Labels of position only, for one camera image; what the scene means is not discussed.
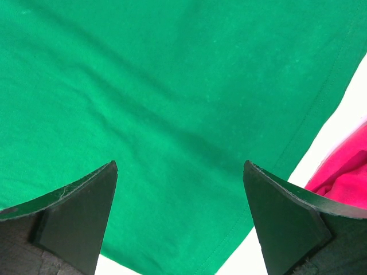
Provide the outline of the green t shirt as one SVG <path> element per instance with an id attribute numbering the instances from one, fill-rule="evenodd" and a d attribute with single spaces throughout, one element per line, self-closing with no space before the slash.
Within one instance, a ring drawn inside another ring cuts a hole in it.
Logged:
<path id="1" fill-rule="evenodd" d="M 244 162 L 288 178 L 365 55 L 365 1 L 2 1 L 1 207 L 113 160 L 102 254 L 215 274 Z"/>

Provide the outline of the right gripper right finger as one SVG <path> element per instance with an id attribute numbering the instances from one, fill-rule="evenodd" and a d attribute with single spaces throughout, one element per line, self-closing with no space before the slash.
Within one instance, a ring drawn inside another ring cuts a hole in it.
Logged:
<path id="1" fill-rule="evenodd" d="M 366 274 L 366 210 L 244 164 L 247 201 L 268 274 Z"/>

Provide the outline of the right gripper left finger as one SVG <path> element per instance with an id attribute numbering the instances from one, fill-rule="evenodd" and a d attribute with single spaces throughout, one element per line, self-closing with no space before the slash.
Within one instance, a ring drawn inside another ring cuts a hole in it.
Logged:
<path id="1" fill-rule="evenodd" d="M 117 178 L 111 161 L 1 210 L 1 274 L 95 274 Z"/>

